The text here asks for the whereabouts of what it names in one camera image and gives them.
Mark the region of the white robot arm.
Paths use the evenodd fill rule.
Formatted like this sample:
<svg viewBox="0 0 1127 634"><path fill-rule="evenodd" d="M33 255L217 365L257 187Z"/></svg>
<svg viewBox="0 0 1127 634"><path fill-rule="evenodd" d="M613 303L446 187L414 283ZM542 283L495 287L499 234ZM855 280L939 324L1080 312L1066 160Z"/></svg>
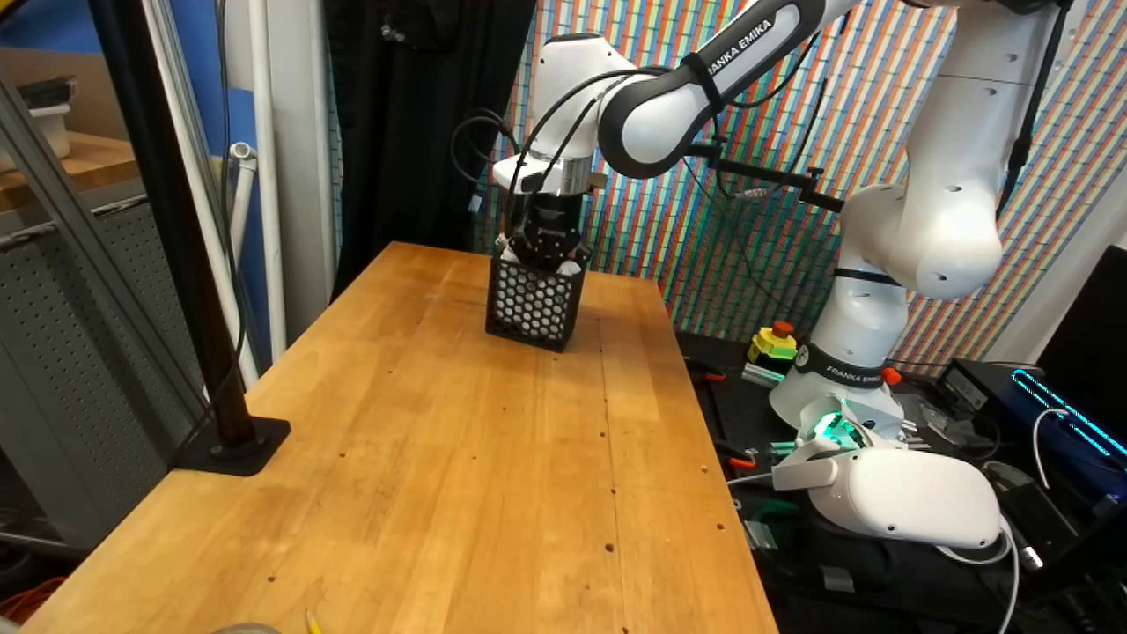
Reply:
<svg viewBox="0 0 1127 634"><path fill-rule="evenodd" d="M600 35L558 35L532 69L532 128L492 163L492 185L527 201L575 201L592 170L655 181L700 128L858 0L751 0L695 53L641 68ZM813 330L766 390L799 435L826 418L889 435L904 422L885 371L912 298L964 298L1004 262L999 213L1044 93L1063 0L904 0L947 35L916 93L891 170L842 195L831 287Z"/></svg>

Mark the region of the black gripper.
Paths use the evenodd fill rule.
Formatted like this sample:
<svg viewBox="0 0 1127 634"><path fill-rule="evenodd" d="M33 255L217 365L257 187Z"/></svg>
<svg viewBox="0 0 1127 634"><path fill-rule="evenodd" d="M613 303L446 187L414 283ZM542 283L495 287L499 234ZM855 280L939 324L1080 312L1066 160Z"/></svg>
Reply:
<svg viewBox="0 0 1127 634"><path fill-rule="evenodd" d="M527 269L561 269L580 249L579 219L579 199L525 195L506 234L511 249Z"/></svg>

